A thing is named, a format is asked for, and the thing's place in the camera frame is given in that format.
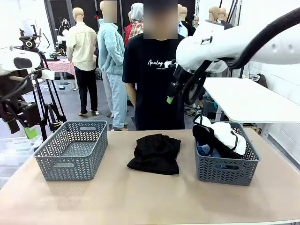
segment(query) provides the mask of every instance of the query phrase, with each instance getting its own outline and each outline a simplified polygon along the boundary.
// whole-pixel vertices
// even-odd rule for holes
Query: black tripod
[[[38,53],[41,58],[40,68],[45,68],[45,66],[44,66],[44,64],[45,64],[46,68],[49,69],[44,53],[40,52],[39,49],[36,48],[35,40],[37,38],[39,38],[40,36],[37,35],[35,26],[34,25],[31,25],[31,26],[33,27],[33,30],[34,30],[33,36],[24,36],[24,32],[22,30],[20,30],[20,32],[21,32],[20,40],[23,42],[22,49],[26,50],[26,51]],[[37,95],[35,94],[35,91],[33,90],[33,97],[34,97],[36,104],[38,104],[38,100],[37,100],[37,96],[38,96],[39,103],[40,103],[40,106],[42,109],[43,119],[40,121],[39,124],[41,126],[43,140],[45,141],[47,139],[47,134],[46,134],[46,129],[45,129],[46,125],[49,123],[50,130],[52,132],[54,132],[62,125],[62,123],[67,121],[67,118],[62,109],[60,98],[58,96],[58,93],[57,93],[57,90],[56,90],[53,80],[51,80],[51,85],[53,86],[53,89],[54,89],[56,98],[58,100],[62,114],[60,114],[60,112],[58,110],[53,92],[51,90],[51,85],[49,83],[49,80],[47,80],[47,79],[46,79],[46,83],[47,83],[47,86],[49,89],[49,93],[50,93],[52,102],[45,103],[41,88],[38,83],[38,78],[41,78],[41,77],[42,77],[42,71],[39,71],[34,74],[34,80],[35,80],[36,86],[37,86]]]

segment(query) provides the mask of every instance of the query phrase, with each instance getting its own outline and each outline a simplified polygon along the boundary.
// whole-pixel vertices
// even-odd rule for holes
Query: pink tablecloth
[[[73,63],[70,63],[67,59],[59,60],[56,62],[47,62],[48,67],[54,72],[65,72],[75,76],[75,68]]]

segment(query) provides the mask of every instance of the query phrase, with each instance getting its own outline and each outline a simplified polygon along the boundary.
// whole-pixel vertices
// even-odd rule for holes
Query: gray hood
[[[144,4],[134,3],[131,6],[131,20],[144,20]]]

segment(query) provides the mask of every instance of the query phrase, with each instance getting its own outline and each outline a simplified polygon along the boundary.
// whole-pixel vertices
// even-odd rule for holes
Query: empty basket
[[[45,180],[91,180],[105,153],[106,121],[65,122],[34,153]]]
[[[201,156],[195,144],[197,178],[200,181],[248,186],[260,161],[258,154],[239,123],[228,122],[235,133],[246,139],[246,153],[241,159]]]

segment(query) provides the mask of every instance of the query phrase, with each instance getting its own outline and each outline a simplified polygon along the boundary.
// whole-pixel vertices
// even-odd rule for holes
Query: basket handle hole
[[[236,166],[236,165],[215,164],[215,168],[217,168],[217,169],[225,169],[225,170],[238,170],[240,167]]]
[[[80,130],[81,131],[95,131],[96,128],[95,127],[81,127]]]
[[[55,168],[72,168],[75,165],[73,163],[56,163],[54,164]]]

